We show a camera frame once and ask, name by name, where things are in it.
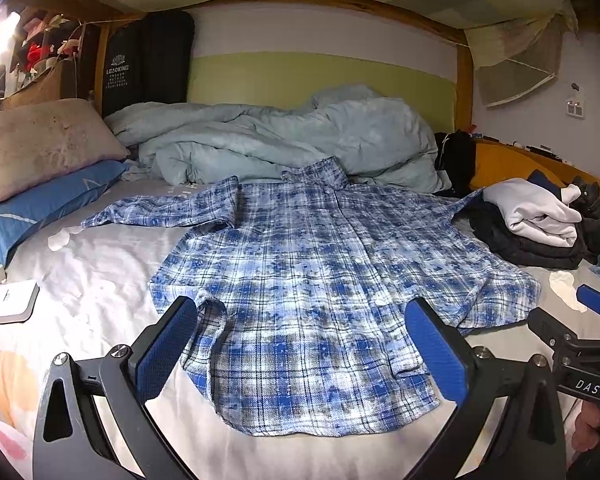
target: metal screw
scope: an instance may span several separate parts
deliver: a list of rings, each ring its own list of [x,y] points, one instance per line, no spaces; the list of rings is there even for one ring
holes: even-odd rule
[[[129,352],[129,347],[127,345],[115,345],[111,349],[111,353],[109,355],[112,357],[124,357],[127,352]]]
[[[474,348],[474,354],[478,359],[488,359],[491,357],[491,352],[486,346],[477,346]]]
[[[67,353],[60,352],[56,357],[54,357],[54,364],[56,366],[63,365],[68,358],[69,358],[69,355]]]
[[[541,354],[536,354],[531,358],[531,361],[533,362],[533,364],[535,364],[538,367],[543,367],[543,366],[547,366],[548,362],[546,360],[546,357],[544,357]]]

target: bed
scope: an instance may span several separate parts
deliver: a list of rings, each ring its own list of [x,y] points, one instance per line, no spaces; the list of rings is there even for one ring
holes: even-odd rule
[[[26,323],[0,326],[1,420],[31,438],[45,373],[55,354],[68,351],[76,360],[100,356],[117,343],[133,341],[158,319],[146,283],[187,230],[109,224],[69,233],[67,240],[66,229],[125,196],[188,195],[204,187],[170,186],[160,180],[119,182],[96,202],[48,225],[18,248],[9,266],[10,280],[36,279],[40,293]],[[470,232],[466,221],[461,219],[456,225]],[[571,271],[574,285],[586,283],[600,290],[600,280],[588,265],[583,262]],[[580,337],[600,338],[600,316],[568,307],[548,286],[548,270],[526,270],[542,283],[540,306]],[[536,352],[551,355],[524,324],[486,330],[468,336],[468,341],[472,346],[488,346],[503,358],[527,360]],[[504,399],[501,401],[494,405],[464,471],[477,466],[486,450],[504,405]],[[560,394],[560,404],[567,418],[574,399]],[[147,406],[171,445],[205,480],[397,479],[403,478],[427,449],[455,404],[443,400],[420,419],[383,434],[252,437],[226,425],[176,366],[160,396]],[[139,472],[108,408],[101,402],[98,408],[120,461]]]

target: blue pillow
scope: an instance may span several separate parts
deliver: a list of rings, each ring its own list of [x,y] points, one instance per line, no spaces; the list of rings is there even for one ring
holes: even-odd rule
[[[102,160],[0,202],[0,264],[44,226],[97,200],[125,170],[121,162]]]

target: green wall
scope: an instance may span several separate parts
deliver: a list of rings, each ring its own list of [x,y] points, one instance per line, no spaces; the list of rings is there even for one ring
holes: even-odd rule
[[[303,52],[243,52],[194,58],[190,102],[246,103],[298,108],[319,90],[365,83],[401,97],[434,132],[454,130],[455,83],[387,63]]]

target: blue and white plaid shirt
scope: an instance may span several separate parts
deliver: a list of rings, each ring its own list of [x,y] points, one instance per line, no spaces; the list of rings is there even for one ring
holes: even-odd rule
[[[438,405],[406,333],[410,300],[460,328],[515,322],[536,306],[538,282],[451,225],[471,197],[350,185],[333,158],[283,179],[129,197],[83,222],[192,226],[149,288],[160,313],[178,296],[196,301],[181,364],[234,428],[400,428]]]

